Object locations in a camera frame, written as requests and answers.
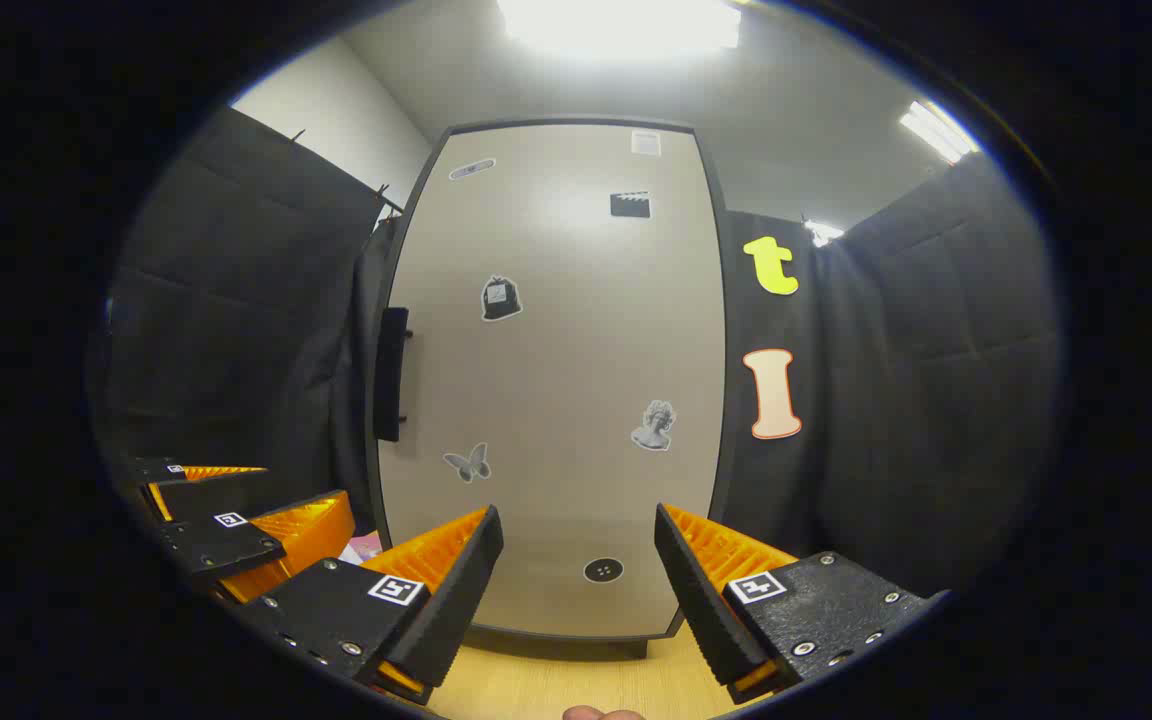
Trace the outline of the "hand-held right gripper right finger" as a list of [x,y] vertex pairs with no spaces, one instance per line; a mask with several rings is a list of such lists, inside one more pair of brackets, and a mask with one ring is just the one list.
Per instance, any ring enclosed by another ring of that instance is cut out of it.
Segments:
[[657,506],[654,544],[710,673],[737,705],[864,664],[952,600],[836,551],[791,556],[669,503]]

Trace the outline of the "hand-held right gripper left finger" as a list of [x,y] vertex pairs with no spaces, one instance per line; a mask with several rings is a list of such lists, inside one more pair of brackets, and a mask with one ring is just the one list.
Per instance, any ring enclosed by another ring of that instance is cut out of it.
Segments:
[[456,660],[503,546],[499,511],[486,505],[364,564],[320,559],[236,616],[323,673],[424,706]]

